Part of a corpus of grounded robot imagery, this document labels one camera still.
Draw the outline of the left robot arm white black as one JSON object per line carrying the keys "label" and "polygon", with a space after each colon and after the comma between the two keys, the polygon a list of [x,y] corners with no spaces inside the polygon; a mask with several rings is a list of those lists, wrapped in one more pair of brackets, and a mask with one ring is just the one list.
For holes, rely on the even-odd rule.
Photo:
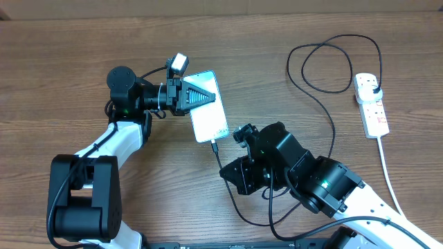
{"label": "left robot arm white black", "polygon": [[56,241],[62,238],[70,248],[148,248],[145,235],[123,222],[119,169],[148,141],[153,116],[163,119],[165,110],[184,116],[217,99],[185,81],[183,70],[163,70],[167,82],[153,85],[126,66],[111,69],[106,132],[76,154],[52,160],[46,233],[54,247],[62,247]]}

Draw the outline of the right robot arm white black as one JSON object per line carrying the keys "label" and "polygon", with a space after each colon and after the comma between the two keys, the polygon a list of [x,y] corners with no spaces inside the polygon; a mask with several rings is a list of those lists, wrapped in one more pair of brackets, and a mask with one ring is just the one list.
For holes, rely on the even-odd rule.
{"label": "right robot arm white black", "polygon": [[394,211],[356,173],[343,163],[324,156],[314,157],[276,122],[258,130],[251,124],[237,129],[236,143],[248,150],[223,167],[220,176],[249,195],[268,187],[284,187],[306,209],[322,212],[331,224],[299,234],[304,239],[335,225],[346,225],[378,248],[441,248],[442,244],[406,217]]}

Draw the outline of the Samsung Galaxy smartphone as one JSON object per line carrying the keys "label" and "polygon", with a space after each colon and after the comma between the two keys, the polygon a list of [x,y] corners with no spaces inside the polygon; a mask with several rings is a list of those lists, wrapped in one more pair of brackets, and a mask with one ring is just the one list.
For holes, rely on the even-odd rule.
{"label": "Samsung Galaxy smartphone", "polygon": [[197,142],[208,142],[224,138],[229,134],[222,98],[214,71],[187,75],[184,81],[215,94],[215,101],[190,111],[192,127]]}

